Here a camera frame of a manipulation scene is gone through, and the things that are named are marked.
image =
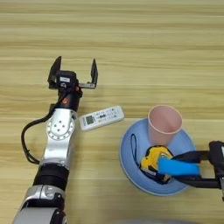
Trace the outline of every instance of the wooden table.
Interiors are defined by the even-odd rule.
[[[118,157],[125,130],[164,103],[177,108],[199,150],[224,140],[222,0],[1,0],[0,194],[1,224],[11,223],[38,167],[25,160],[22,128],[57,99],[47,86],[53,61],[89,81],[96,58],[99,82],[85,90],[79,115],[121,105],[122,122],[78,130],[66,190],[68,223],[117,223],[167,218],[223,223],[221,191],[189,188],[174,197],[138,190]],[[45,125],[26,135],[41,157]],[[203,173],[213,175],[209,164]]]

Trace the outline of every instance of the blue bowl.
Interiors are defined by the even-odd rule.
[[[172,178],[168,184],[160,185],[143,175],[143,173],[138,169],[131,153],[130,136],[132,133],[136,135],[136,159],[140,164],[141,159],[145,156],[146,150],[152,146],[148,138],[148,119],[146,118],[135,122],[129,127],[122,138],[120,162],[130,181],[141,190],[157,196],[172,196],[183,192],[188,185],[182,184],[174,178]],[[187,151],[196,151],[193,140],[183,129],[172,139],[168,148],[174,156]]]

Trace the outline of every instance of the pink cup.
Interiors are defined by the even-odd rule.
[[[148,114],[149,139],[153,145],[167,146],[182,128],[181,114],[173,107],[158,105]]]

